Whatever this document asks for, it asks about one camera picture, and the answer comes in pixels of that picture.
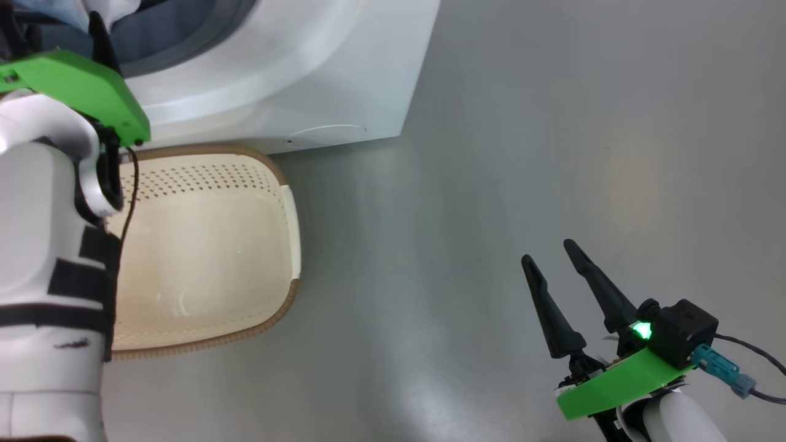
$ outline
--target washing machine door opening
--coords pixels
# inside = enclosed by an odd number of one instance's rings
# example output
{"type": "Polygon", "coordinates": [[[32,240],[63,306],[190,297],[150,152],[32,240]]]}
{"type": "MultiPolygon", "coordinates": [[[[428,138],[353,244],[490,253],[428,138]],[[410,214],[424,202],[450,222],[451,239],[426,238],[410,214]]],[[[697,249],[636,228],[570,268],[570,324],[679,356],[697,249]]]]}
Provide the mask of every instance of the washing machine door opening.
{"type": "MultiPolygon", "coordinates": [[[[110,34],[123,76],[162,71],[205,53],[232,35],[261,1],[142,0],[140,9],[118,20],[110,34]]],[[[44,50],[60,48],[90,57],[88,34],[56,20],[40,22],[44,50]]]]}

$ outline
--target green light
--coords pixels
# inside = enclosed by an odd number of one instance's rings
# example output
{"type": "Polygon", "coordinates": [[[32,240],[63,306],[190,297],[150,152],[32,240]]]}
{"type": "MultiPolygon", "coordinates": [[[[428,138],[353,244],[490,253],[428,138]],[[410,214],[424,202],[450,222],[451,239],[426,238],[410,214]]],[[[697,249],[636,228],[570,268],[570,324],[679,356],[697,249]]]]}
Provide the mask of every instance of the green light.
{"type": "Polygon", "coordinates": [[[649,322],[639,322],[634,326],[634,331],[641,336],[641,339],[647,340],[652,336],[652,328],[649,322]]]}

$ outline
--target green bracket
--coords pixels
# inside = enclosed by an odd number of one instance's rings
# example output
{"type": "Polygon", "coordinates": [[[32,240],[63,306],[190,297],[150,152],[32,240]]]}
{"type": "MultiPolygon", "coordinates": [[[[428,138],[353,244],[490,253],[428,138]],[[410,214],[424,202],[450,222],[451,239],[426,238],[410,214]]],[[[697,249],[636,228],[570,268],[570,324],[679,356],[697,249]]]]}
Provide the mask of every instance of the green bracket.
{"type": "Polygon", "coordinates": [[[150,141],[150,122],[117,72],[67,50],[0,64],[0,94],[30,89],[112,127],[120,145],[150,141]]]}
{"type": "Polygon", "coordinates": [[[677,370],[645,348],[603,374],[560,394],[556,402],[565,418],[572,421],[633,402],[665,387],[693,368],[677,370]]]}

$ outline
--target beige basket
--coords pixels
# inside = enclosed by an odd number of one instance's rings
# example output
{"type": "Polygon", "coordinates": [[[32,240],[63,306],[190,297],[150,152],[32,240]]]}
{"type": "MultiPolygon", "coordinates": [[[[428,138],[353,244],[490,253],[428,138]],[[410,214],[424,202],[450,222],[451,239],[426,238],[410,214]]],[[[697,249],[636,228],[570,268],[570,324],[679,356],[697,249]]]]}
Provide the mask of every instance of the beige basket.
{"type": "MultiPolygon", "coordinates": [[[[137,207],[123,249],[112,355],[189,352],[254,336],[295,298],[300,239],[292,191],[252,149],[142,151],[137,207]]],[[[134,182],[120,168],[125,211],[134,182]]]]}

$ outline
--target washing machine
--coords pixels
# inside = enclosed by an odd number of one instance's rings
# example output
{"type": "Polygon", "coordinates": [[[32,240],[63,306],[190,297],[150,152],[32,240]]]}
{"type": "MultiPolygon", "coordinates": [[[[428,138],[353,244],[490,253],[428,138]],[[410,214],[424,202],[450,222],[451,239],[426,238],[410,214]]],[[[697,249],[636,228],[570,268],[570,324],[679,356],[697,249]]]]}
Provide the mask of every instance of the washing machine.
{"type": "MultiPolygon", "coordinates": [[[[439,0],[142,0],[112,27],[152,127],[144,148],[232,142],[264,153],[401,132],[439,0]]],[[[43,26],[44,47],[90,38],[43,26]]]]}

